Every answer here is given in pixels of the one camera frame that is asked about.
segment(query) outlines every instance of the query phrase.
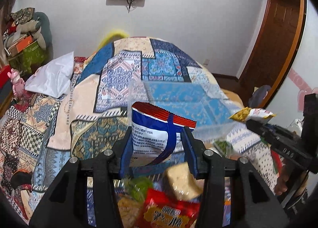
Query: patchwork bedspread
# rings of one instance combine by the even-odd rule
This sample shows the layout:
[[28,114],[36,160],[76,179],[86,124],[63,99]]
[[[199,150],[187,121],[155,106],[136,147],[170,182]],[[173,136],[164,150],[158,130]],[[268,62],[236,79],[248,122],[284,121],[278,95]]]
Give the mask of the patchwork bedspread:
[[[85,69],[84,60],[75,57],[67,96],[33,94],[26,112],[11,106],[0,121],[0,188],[26,223],[70,157],[96,157],[123,138],[131,80],[217,84],[206,68],[158,39],[121,39],[100,49]],[[227,140],[245,152],[273,189],[276,176],[270,151],[260,138],[238,123]],[[264,155],[267,161],[258,161]],[[89,223],[94,225],[92,192],[87,196]]]

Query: silver screw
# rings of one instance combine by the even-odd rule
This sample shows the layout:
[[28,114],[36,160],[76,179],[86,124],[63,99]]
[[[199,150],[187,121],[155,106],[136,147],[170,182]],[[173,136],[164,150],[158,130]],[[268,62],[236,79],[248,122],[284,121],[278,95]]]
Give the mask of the silver screw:
[[240,157],[239,160],[241,163],[248,163],[248,159],[246,157]]
[[112,150],[111,150],[111,149],[106,149],[106,150],[104,151],[104,155],[106,155],[106,156],[112,155]]
[[70,163],[76,163],[77,162],[77,157],[73,156],[70,158]]
[[206,156],[212,156],[212,155],[213,155],[213,151],[210,150],[210,149],[207,149],[207,150],[204,151],[204,154],[205,154]]

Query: transparent plastic box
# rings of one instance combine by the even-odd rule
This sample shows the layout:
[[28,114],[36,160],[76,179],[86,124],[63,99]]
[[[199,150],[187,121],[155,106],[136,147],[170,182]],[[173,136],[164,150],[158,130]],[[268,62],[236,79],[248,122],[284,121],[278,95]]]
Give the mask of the transparent plastic box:
[[192,132],[203,142],[224,138],[234,127],[229,117],[237,111],[218,85],[210,83],[132,81],[128,95],[128,125],[131,126],[131,106],[148,102],[178,116],[197,121]]

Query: wooden floor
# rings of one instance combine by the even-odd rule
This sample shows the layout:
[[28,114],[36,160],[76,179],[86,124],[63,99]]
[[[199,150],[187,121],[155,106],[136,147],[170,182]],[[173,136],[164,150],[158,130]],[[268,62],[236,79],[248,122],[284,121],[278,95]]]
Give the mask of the wooden floor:
[[238,94],[238,96],[243,101],[244,106],[245,107],[248,106],[247,105],[248,100],[252,97],[253,91],[249,91],[246,87],[242,86],[238,82],[238,80],[235,79],[234,77],[222,76],[222,75],[216,75],[216,74],[213,74],[213,76],[215,77],[219,86],[222,89],[226,89],[226,90],[229,90],[231,92]]

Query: baseboard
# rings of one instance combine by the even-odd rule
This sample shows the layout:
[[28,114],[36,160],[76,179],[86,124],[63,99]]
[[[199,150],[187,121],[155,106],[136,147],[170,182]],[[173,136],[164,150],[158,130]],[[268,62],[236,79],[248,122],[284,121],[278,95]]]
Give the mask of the baseboard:
[[222,75],[222,74],[214,74],[214,73],[212,73],[212,75],[214,76],[214,77],[220,77],[220,78],[226,78],[226,79],[232,79],[232,80],[235,80],[235,81],[239,81],[238,80],[238,78],[237,77],[235,77],[235,76],[228,76],[228,75]]

